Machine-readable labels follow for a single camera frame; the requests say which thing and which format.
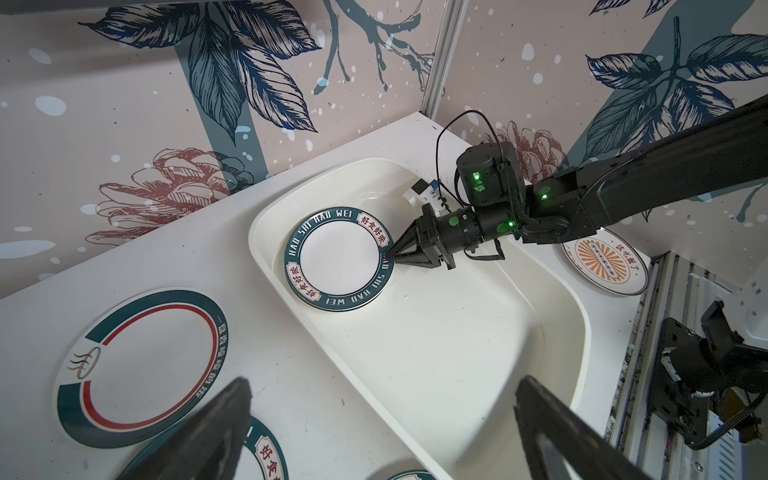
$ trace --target white tabletop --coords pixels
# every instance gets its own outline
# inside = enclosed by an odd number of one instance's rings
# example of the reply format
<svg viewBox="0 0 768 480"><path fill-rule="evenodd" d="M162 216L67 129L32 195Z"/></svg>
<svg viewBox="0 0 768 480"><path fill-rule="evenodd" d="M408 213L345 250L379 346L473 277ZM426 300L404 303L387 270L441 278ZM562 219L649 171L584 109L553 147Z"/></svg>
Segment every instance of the white tabletop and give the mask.
<svg viewBox="0 0 768 480"><path fill-rule="evenodd" d="M139 446L92 449L71 440L53 408L54 380L72 343L102 313L166 286L200 290L222 307L230 345L206 398L235 377L248 378L251 414L278 438L292 480L378 479L412 467L407 448L276 295L250 255L247 232L279 195L349 161L388 158L432 180L440 130L421 114L411 114L0 300L3 476L110 478L120 471ZM468 146L450 132L443 134L444 178L452 177L455 159ZM591 346L577 414L602 434L639 297L615 296L593 286L560 246L524 248L568 283L587 310Z"/></svg>

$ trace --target patterned wallpaper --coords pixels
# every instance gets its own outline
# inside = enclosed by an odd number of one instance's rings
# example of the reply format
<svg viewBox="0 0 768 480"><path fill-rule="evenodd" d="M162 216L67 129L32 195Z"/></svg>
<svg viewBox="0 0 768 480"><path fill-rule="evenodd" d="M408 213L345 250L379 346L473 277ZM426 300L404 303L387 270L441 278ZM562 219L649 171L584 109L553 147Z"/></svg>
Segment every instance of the patterned wallpaper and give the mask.
<svg viewBox="0 0 768 480"><path fill-rule="evenodd" d="M444 7L0 16L0 297L417 111Z"/></svg>
<svg viewBox="0 0 768 480"><path fill-rule="evenodd" d="M529 180L705 123L768 93L768 0L475 0L440 103L515 142ZM487 135L477 117L452 131ZM768 256L766 181L653 209L611 229L741 284Z"/></svg>

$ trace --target plate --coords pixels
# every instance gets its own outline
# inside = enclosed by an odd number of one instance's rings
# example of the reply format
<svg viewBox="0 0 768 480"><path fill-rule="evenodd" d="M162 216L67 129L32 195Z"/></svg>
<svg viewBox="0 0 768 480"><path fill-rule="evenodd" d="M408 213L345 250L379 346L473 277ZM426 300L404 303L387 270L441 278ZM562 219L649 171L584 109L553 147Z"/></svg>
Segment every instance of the plate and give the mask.
<svg viewBox="0 0 768 480"><path fill-rule="evenodd" d="M563 243L574 266L592 283L619 295L640 295L648 288L645 262L627 242L610 230Z"/></svg>
<svg viewBox="0 0 768 480"><path fill-rule="evenodd" d="M183 424L184 421L178 422L158 435L131 459L119 476L126 475L145 458L155 453ZM258 480L260 478L263 480L288 480L288 468L280 444L277 443L275 435L254 416L250 417L250 427L243 440L243 448L247 450L247 453L242 452L240 454L234 480Z"/></svg>
<svg viewBox="0 0 768 480"><path fill-rule="evenodd" d="M435 477L426 470L408 470L389 477L387 480L435 480Z"/></svg>
<svg viewBox="0 0 768 480"><path fill-rule="evenodd" d="M329 312L354 310L375 299L392 275L384 253L386 227L352 207L333 207L302 220L285 249L285 272L304 302Z"/></svg>
<svg viewBox="0 0 768 480"><path fill-rule="evenodd" d="M97 449L149 439L205 396L228 343L221 308L200 292L162 289L127 300L67 354L54 388L59 422Z"/></svg>

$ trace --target white tub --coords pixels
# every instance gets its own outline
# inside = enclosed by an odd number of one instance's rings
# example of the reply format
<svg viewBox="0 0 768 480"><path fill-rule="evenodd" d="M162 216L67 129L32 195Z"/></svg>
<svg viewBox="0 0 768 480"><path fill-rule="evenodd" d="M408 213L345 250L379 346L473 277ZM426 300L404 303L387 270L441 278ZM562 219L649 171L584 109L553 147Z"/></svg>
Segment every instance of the white tub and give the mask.
<svg viewBox="0 0 768 480"><path fill-rule="evenodd" d="M379 298L349 312L314 309L286 281L283 253L301 220L327 207L356 207L397 239L421 215L402 197L417 180L380 158L329 170L259 214L250 251L296 318L435 478L525 478L513 411L518 381L531 374L574 408L590 330L571 289L518 243L502 240L503 262L459 253L450 271L395 265Z"/></svg>

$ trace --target dark blue leaf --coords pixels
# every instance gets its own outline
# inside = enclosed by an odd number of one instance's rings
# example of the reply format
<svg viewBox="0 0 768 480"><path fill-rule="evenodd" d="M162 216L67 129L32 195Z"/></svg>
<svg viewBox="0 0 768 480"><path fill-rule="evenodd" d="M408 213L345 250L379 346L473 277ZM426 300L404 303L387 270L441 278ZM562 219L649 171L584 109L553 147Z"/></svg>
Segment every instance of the dark blue leaf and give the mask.
<svg viewBox="0 0 768 480"><path fill-rule="evenodd" d="M245 95L259 115L278 127L316 131L296 83L252 38L234 32L237 70Z"/></svg>
<svg viewBox="0 0 768 480"><path fill-rule="evenodd" d="M277 2L225 2L241 34L251 37L282 60L319 47L306 30L299 12L286 0Z"/></svg>
<svg viewBox="0 0 768 480"><path fill-rule="evenodd" d="M664 6L669 3L670 0L650 0L650 5L648 5L648 10L645 11L645 15L643 15L643 18L646 18L648 15L652 13L656 13Z"/></svg>
<svg viewBox="0 0 768 480"><path fill-rule="evenodd" d="M614 89L645 88L661 75L661 65L650 55L622 53L600 58L587 57L596 79Z"/></svg>
<svg viewBox="0 0 768 480"><path fill-rule="evenodd" d="M768 37L715 37L693 50L685 66L696 78L710 83L768 76Z"/></svg>
<svg viewBox="0 0 768 480"><path fill-rule="evenodd" d="M592 15L593 13L599 12L600 10L608 10L609 8L616 8L621 7L625 3L629 3L631 0L600 0L597 5L594 6L592 9L592 12L590 12L589 15Z"/></svg>
<svg viewBox="0 0 768 480"><path fill-rule="evenodd" d="M656 106L656 88L632 91L600 110L587 130L586 158L624 146Z"/></svg>
<svg viewBox="0 0 768 480"><path fill-rule="evenodd" d="M672 115L667 110L667 106L659 105L643 118L637 130L634 131L619 153L625 154L628 151L651 144L656 140L672 135L675 131Z"/></svg>
<svg viewBox="0 0 768 480"><path fill-rule="evenodd" d="M208 17L192 37L189 63L192 94L205 114L234 141L245 92L237 74L230 36Z"/></svg>
<svg viewBox="0 0 768 480"><path fill-rule="evenodd" d="M176 45L194 31L199 20L196 3L177 3L110 8L98 22L80 25L136 48L161 48Z"/></svg>
<svg viewBox="0 0 768 480"><path fill-rule="evenodd" d="M695 81L677 84L668 102L677 131L706 124L733 110L733 102L723 92Z"/></svg>

